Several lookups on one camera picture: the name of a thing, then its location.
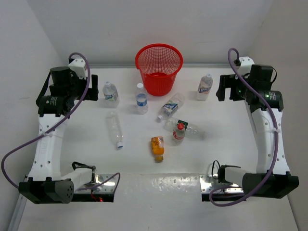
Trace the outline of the bottle blue white label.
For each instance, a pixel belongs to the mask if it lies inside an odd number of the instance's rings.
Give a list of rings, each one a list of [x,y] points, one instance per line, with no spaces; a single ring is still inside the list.
[[[212,85],[213,85],[212,75],[208,73],[205,76],[203,76],[198,86],[197,97],[196,97],[197,100],[206,101],[209,96]]]

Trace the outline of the small clear bottle green label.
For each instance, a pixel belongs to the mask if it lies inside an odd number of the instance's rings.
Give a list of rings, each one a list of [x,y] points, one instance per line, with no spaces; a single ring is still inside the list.
[[[119,96],[116,86],[110,81],[105,82],[103,87],[103,95],[106,106],[109,108],[117,108],[119,105]]]

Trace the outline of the clear unlabelled bottle blue cap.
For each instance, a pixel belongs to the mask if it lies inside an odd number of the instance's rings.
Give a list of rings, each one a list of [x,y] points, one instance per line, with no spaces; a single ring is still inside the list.
[[[122,149],[124,146],[124,135],[121,129],[118,113],[116,111],[109,112],[105,120],[112,143],[115,145],[116,149]]]

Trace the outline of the clear bottle fruit label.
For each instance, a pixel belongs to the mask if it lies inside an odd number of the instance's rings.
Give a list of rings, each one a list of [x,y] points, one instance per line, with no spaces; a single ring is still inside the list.
[[[185,102],[185,97],[181,93],[176,93],[171,97],[160,109],[157,115],[157,121],[161,122],[168,120],[172,117],[175,112],[183,106]]]

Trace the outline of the clear bottle blue label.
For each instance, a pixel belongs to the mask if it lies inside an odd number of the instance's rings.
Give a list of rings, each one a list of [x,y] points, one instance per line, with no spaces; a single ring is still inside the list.
[[[148,112],[147,91],[143,83],[138,83],[135,91],[135,99],[137,104],[137,112],[141,115]]]

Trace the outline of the clear bottle dark green label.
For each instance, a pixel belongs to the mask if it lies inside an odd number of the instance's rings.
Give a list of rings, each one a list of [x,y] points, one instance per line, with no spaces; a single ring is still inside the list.
[[[205,138],[205,131],[199,126],[180,120],[174,117],[169,118],[164,125],[164,129],[173,132],[174,128],[182,123],[186,129],[185,137],[196,140],[203,140]]]

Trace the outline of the clear bottle red cap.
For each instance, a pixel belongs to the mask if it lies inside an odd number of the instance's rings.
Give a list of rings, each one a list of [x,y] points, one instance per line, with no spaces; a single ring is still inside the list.
[[[173,130],[173,139],[176,145],[179,145],[183,142],[185,137],[185,125],[183,123],[178,123]]]

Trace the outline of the orange juice bottle gold cap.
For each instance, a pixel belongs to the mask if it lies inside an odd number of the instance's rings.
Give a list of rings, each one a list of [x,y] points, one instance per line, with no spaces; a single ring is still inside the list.
[[[151,148],[154,160],[157,163],[160,163],[164,160],[164,138],[162,136],[152,137],[151,138]]]

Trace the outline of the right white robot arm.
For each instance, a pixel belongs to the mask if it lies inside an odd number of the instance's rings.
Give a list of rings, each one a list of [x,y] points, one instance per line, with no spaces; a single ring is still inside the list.
[[[225,99],[225,90],[231,90],[230,100],[245,101],[258,158],[255,173],[238,166],[222,165],[218,170],[218,182],[222,185],[236,184],[249,194],[269,174],[269,178],[254,193],[255,197],[283,198],[299,186],[299,178],[290,173],[286,162],[282,139],[283,98],[279,91],[271,90],[277,77],[269,65],[253,64],[242,76],[264,99],[262,102],[245,84],[233,75],[221,75],[216,96]]]

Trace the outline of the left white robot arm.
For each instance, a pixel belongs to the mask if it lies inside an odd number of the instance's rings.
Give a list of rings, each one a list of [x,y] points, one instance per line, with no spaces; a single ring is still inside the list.
[[[39,115],[39,136],[32,168],[18,191],[35,204],[67,204],[75,190],[94,181],[94,166],[81,164],[65,176],[61,175],[60,159],[64,131],[74,101],[98,100],[98,88],[87,89],[87,77],[78,77],[69,66],[50,69],[36,104]]]

